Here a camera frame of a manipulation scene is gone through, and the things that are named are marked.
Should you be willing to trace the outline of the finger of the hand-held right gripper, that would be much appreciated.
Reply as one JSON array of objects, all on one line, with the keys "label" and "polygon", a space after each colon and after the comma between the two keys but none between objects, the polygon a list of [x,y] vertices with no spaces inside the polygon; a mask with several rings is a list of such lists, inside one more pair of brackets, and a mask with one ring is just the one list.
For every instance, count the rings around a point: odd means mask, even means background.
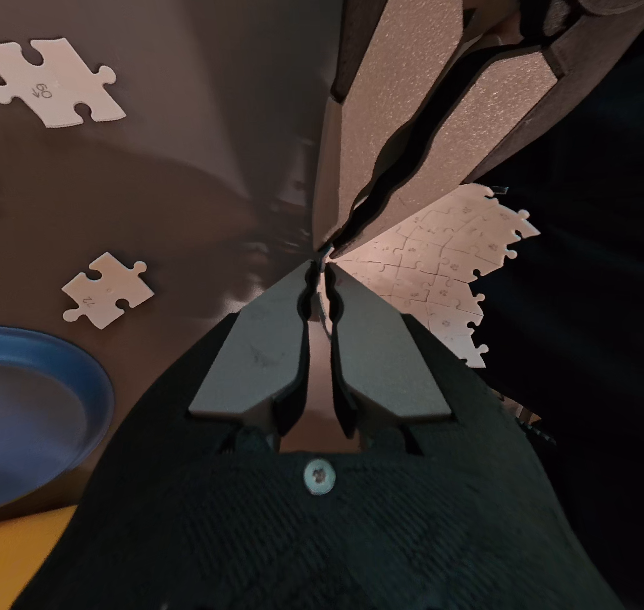
[{"label": "finger of the hand-held right gripper", "polygon": [[322,249],[348,222],[382,148],[420,107],[463,35],[463,0],[387,0],[348,95],[327,103],[312,210]]},{"label": "finger of the hand-held right gripper", "polygon": [[459,61],[421,111],[402,155],[334,238],[333,257],[455,189],[556,82],[539,47],[485,48]]}]

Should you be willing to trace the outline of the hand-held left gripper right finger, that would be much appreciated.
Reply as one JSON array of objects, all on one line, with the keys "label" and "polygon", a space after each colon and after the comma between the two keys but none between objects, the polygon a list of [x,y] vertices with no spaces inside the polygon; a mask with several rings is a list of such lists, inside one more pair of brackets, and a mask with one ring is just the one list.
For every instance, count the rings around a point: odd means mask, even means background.
[{"label": "hand-held left gripper right finger", "polygon": [[325,268],[337,419],[347,438],[451,418],[401,313],[338,265]]}]

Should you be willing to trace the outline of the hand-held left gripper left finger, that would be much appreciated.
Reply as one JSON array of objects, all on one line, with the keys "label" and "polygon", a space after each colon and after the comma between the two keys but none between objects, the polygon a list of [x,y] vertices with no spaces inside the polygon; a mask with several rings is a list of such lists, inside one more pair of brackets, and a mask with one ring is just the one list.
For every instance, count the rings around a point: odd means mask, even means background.
[{"label": "hand-held left gripper left finger", "polygon": [[280,437],[294,427],[307,400],[314,289],[310,260],[241,309],[189,406],[192,415]]}]

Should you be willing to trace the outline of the partly built puzzle ball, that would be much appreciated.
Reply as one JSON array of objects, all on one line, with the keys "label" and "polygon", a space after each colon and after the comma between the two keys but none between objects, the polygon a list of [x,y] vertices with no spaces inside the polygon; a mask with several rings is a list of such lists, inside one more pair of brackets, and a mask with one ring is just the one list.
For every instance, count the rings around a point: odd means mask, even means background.
[{"label": "partly built puzzle ball", "polygon": [[337,258],[349,275],[401,313],[413,315],[457,358],[484,368],[470,324],[484,316],[470,284],[517,256],[509,245],[540,232],[529,212],[502,205],[489,187],[471,183]]}]

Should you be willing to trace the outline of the single curved puzzle piece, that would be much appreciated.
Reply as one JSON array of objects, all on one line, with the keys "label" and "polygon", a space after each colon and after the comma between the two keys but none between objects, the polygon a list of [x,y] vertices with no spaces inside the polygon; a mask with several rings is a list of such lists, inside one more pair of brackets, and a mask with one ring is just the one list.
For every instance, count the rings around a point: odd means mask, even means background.
[{"label": "single curved puzzle piece", "polygon": [[333,323],[330,317],[330,300],[326,294],[325,269],[329,255],[333,251],[333,245],[328,244],[319,252],[318,262],[318,284],[316,295],[319,303],[319,320],[325,330],[326,336],[331,339],[333,332]]}]

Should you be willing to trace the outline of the white puzzle pieces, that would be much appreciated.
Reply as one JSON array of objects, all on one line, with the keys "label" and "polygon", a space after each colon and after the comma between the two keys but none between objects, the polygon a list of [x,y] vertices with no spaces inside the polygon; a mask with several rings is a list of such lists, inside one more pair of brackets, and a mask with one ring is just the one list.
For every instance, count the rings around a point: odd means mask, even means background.
[{"label": "white puzzle pieces", "polygon": [[[95,122],[126,117],[104,88],[117,80],[112,68],[100,66],[93,73],[65,38],[32,40],[30,45],[43,57],[41,65],[28,62],[18,43],[1,44],[1,104],[19,98],[51,129],[82,124],[83,119],[75,111],[78,104],[90,108]],[[128,268],[105,252],[89,268],[99,272],[100,278],[90,279],[79,273],[62,288],[77,303],[76,308],[62,314],[67,322],[84,315],[95,327],[104,329],[124,313],[117,301],[125,300],[134,308],[154,295],[140,278],[147,270],[145,262],[137,261]]]}]

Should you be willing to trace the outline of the blue plastic ball stand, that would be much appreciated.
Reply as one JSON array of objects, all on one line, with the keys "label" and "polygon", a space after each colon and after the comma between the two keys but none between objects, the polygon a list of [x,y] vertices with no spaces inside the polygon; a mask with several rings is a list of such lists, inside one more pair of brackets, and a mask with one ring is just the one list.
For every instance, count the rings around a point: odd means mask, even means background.
[{"label": "blue plastic ball stand", "polygon": [[84,350],[1,327],[1,505],[82,463],[105,437],[114,406],[108,374]]}]

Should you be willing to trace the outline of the person's dark clothed body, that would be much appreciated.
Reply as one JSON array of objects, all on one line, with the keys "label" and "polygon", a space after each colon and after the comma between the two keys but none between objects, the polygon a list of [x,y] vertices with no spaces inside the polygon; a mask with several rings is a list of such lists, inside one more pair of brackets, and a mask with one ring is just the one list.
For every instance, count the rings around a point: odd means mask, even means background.
[{"label": "person's dark clothed body", "polygon": [[538,451],[586,552],[643,608],[643,55],[481,179],[539,236],[479,279],[487,383],[541,418]]}]

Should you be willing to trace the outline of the yellow plastic bin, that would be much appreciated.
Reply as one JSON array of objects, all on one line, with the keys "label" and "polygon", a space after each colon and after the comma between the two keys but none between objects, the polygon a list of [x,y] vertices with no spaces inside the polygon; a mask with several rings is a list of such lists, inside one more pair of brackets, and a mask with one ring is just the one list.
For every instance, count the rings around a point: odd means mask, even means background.
[{"label": "yellow plastic bin", "polygon": [[76,505],[1,522],[1,609],[9,609],[69,524]]}]

